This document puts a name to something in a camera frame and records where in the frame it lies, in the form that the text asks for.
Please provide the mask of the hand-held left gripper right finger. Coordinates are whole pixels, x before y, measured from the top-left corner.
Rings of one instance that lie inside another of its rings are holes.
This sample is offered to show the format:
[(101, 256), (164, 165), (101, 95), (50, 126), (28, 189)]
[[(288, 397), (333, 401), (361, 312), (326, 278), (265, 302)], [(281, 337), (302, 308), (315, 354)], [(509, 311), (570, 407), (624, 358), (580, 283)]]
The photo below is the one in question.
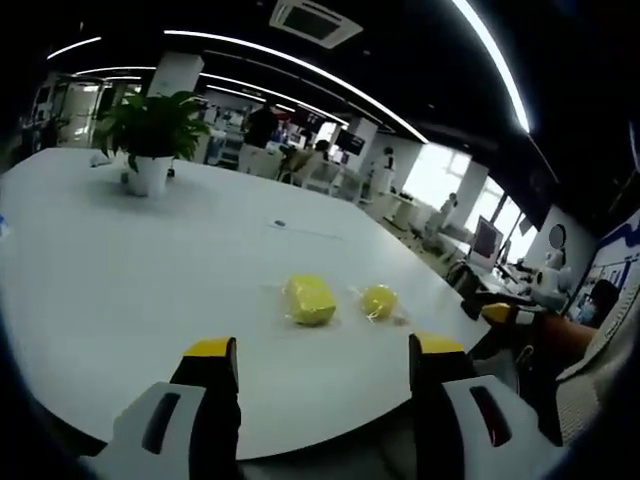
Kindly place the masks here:
[(538, 415), (494, 375), (477, 375), (462, 345), (408, 339), (411, 414), (419, 479), (540, 479), (564, 454)]

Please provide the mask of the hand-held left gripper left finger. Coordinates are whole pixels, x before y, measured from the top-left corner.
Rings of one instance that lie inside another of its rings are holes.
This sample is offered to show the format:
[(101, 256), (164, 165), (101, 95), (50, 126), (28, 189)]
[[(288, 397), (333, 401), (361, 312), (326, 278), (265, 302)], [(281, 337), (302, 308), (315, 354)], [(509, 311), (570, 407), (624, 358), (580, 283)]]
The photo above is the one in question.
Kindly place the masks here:
[(171, 379), (125, 408), (111, 441), (82, 461), (98, 479), (237, 479), (238, 394), (236, 339), (198, 341)]

